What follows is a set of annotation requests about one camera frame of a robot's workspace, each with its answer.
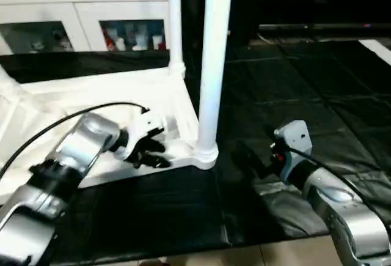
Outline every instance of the white pole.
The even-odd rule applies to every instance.
[[[185,75],[185,64],[182,58],[182,19],[181,0],[169,0],[170,7],[170,72]]]
[[[231,0],[205,0],[198,154],[216,154],[225,47]]]

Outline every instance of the black mat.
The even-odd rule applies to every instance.
[[[37,54],[0,57],[0,64],[26,82],[167,63],[167,57],[151,55],[53,54],[40,60]],[[199,57],[199,51],[185,51],[185,81],[196,109]],[[346,174],[391,223],[388,64],[358,42],[229,48],[226,60],[216,166],[81,190],[60,221],[54,264],[102,264],[327,234],[299,191],[274,176],[250,185],[231,161],[240,140],[267,164],[264,127],[293,119],[307,121],[314,156]]]

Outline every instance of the black cable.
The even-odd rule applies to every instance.
[[[54,122],[53,124],[45,127],[43,130],[41,130],[40,132],[38,132],[37,134],[35,134],[33,137],[31,137],[30,139],[28,139],[22,146],[20,146],[20,148],[18,150],[16,150],[16,152],[8,159],[8,161],[4,164],[4,166],[1,168],[0,170],[0,180],[2,179],[3,175],[7,172],[8,168],[11,166],[12,162],[17,158],[17,156],[20,155],[21,152],[23,152],[23,150],[25,148],[27,148],[32,142],[34,142],[36,139],[38,139],[40,136],[44,135],[45,133],[47,133],[48,131],[52,130],[54,127],[62,124],[63,122],[67,121],[67,120],[70,120],[76,116],[79,116],[79,115],[82,115],[84,113],[87,113],[87,112],[90,112],[90,111],[93,111],[93,110],[96,110],[96,109],[100,109],[100,108],[104,108],[104,107],[108,107],[108,106],[114,106],[114,105],[131,105],[131,106],[137,106],[137,107],[140,107],[142,112],[146,112],[148,111],[148,109],[142,105],[139,105],[139,104],[136,104],[136,103],[132,103],[132,102],[111,102],[111,103],[105,103],[105,104],[100,104],[100,105],[96,105],[96,106],[93,106],[93,107],[89,107],[89,108],[86,108],[86,109],[83,109],[83,110],[80,110],[78,112],[75,112],[73,114],[70,114],[70,115],[67,115],[59,120],[57,120],[56,122]]]
[[[375,213],[379,219],[383,222],[384,226],[386,227],[387,233],[389,234],[389,237],[391,238],[391,229],[388,227],[386,221],[382,218],[382,216],[379,214],[379,212],[375,209],[375,207],[368,202],[367,197],[365,197],[349,180],[347,180],[343,175],[339,174],[338,172],[334,171],[332,168],[330,168],[328,165],[325,165],[321,161],[317,160],[316,158],[313,158],[311,155],[308,155],[304,152],[301,152],[299,150],[296,150],[294,148],[291,148],[289,146],[284,146],[285,150],[288,150],[290,152],[296,153],[300,155],[301,157],[310,160],[311,162],[314,162],[316,165],[321,166],[325,170],[329,171],[331,174],[336,176],[336,178],[340,179],[348,188],[350,188],[353,192],[355,192],[358,197],[362,200],[362,203],[366,205],[369,210],[371,210],[373,213]]]

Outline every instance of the tile floor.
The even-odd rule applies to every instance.
[[[330,237],[161,258],[170,266],[342,266]],[[161,266],[159,260],[111,264]]]

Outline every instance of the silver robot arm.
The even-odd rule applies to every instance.
[[[136,168],[169,166],[163,157],[146,151],[164,151],[162,144],[151,139],[162,131],[162,121],[151,111],[125,129],[97,114],[83,115],[45,161],[30,168],[31,178],[0,209],[0,262],[35,266],[40,261],[56,220],[102,153],[110,150]]]
[[[342,264],[391,265],[390,237],[380,217],[335,174],[286,149],[311,154],[312,143],[305,122],[295,120],[275,130],[274,135],[276,142],[271,147],[274,156],[283,162],[280,178],[299,188],[326,223]]]

